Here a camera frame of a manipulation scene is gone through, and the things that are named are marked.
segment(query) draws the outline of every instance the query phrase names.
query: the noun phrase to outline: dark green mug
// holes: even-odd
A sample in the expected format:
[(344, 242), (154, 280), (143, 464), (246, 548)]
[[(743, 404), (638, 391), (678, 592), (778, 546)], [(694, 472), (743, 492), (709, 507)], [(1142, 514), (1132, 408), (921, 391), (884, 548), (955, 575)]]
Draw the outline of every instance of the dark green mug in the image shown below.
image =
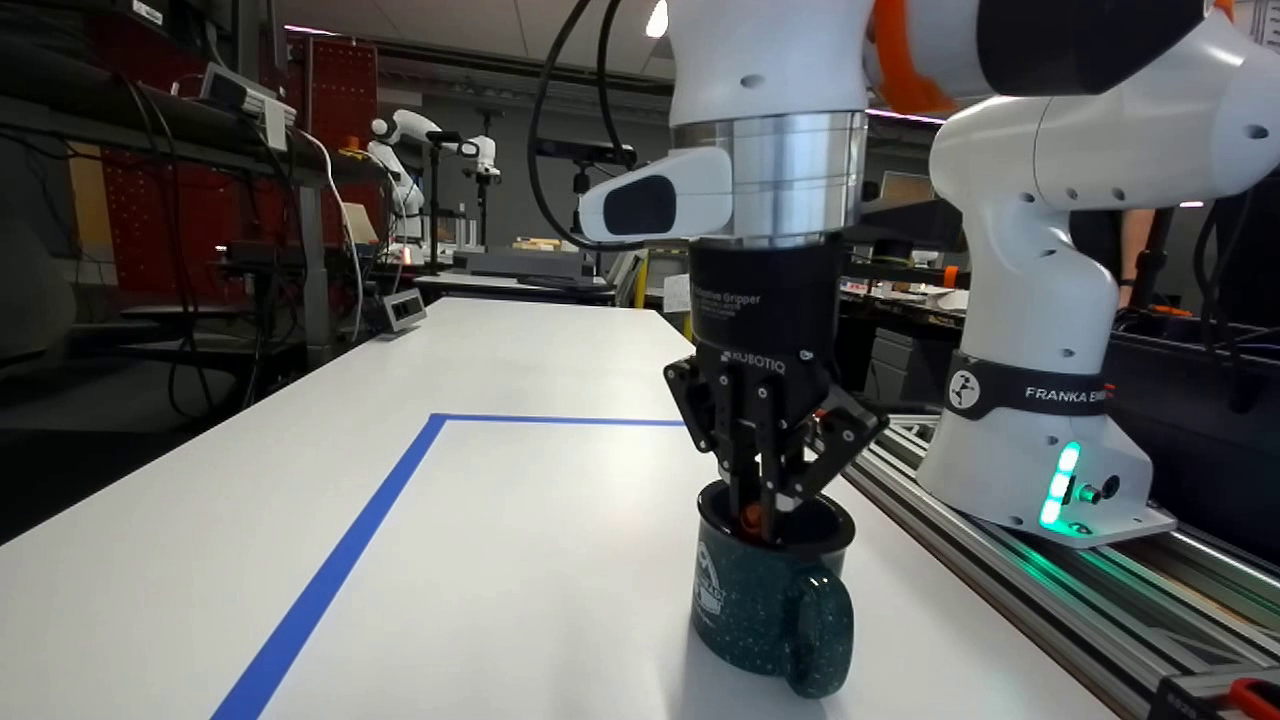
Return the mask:
[(782, 675), (795, 697), (840, 692), (851, 661), (851, 602), (840, 583), (851, 518), (822, 495), (803, 501), (776, 520), (778, 546), (752, 546), (730, 533), (728, 485), (709, 485), (694, 514), (694, 637), (743, 674)]

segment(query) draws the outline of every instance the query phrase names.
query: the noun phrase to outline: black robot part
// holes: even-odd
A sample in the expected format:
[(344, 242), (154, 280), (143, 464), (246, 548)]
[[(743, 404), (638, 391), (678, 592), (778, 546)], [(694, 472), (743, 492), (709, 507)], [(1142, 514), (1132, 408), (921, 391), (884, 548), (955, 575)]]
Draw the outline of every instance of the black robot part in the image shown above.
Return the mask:
[(667, 370), (694, 450), (717, 454), (738, 533), (776, 538), (884, 428), (833, 379), (834, 257), (693, 249), (694, 358)]

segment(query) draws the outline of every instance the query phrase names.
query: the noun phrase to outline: blue tape line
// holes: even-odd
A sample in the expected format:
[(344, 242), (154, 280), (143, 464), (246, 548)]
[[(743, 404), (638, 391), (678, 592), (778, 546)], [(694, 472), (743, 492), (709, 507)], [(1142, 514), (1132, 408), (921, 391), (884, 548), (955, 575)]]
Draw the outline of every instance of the blue tape line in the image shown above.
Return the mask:
[(566, 424), (566, 428), (682, 428), (678, 419), (642, 417), (444, 417), (451, 424)]
[(262, 717), (277, 688), (285, 684), (295, 657), (309, 648), (311, 632), (320, 629), (329, 606), (346, 583), (352, 570), (359, 564), (366, 539), (382, 528), (391, 518), (401, 492), (441, 442), (444, 424), (553, 424), (553, 428), (678, 428), (678, 419), (617, 419), (617, 417), (426, 417), (426, 424), (417, 433), (417, 442), (405, 450), (386, 480), (370, 492), (370, 501), (359, 507), (352, 528), (335, 539), (335, 548), (324, 557), (309, 588), (290, 602), (277, 632), (262, 639), (262, 648), (246, 661), (242, 675), (232, 684), (232, 692), (213, 711), (217, 720), (246, 720)]

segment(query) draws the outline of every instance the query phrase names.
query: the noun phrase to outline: green led light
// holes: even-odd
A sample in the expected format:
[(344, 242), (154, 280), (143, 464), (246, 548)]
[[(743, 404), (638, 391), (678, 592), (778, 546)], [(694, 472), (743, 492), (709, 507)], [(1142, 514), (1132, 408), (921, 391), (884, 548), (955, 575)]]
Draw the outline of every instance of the green led light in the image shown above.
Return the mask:
[(1097, 488), (1077, 488), (1077, 504), (1097, 504), (1099, 501), (1099, 492)]
[(1050, 528), (1061, 518), (1065, 518), (1065, 504), (1061, 504), (1061, 501), (1047, 501), (1047, 504), (1038, 507), (1038, 525), (1043, 525), (1043, 528)]
[(1073, 478), (1057, 472), (1050, 485), (1047, 485), (1047, 501), (1067, 501), (1067, 488), (1073, 488)]
[(1077, 478), (1083, 450), (1073, 442), (1065, 444), (1065, 454), (1057, 458), (1057, 472), (1061, 478)]

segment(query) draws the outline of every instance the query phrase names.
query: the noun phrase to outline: white table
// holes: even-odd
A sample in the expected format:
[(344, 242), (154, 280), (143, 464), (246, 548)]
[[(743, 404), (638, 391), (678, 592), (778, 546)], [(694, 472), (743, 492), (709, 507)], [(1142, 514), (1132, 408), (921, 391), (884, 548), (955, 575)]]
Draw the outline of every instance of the white table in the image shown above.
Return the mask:
[[(246, 668), (295, 720), (1109, 717), (848, 485), (848, 688), (719, 663), (686, 632), (709, 459), (658, 379), (686, 345), (647, 313), (426, 313), (0, 548), (0, 717), (213, 717)], [(332, 557), (332, 609), (285, 616)], [(281, 621), (290, 663), (260, 657)]]

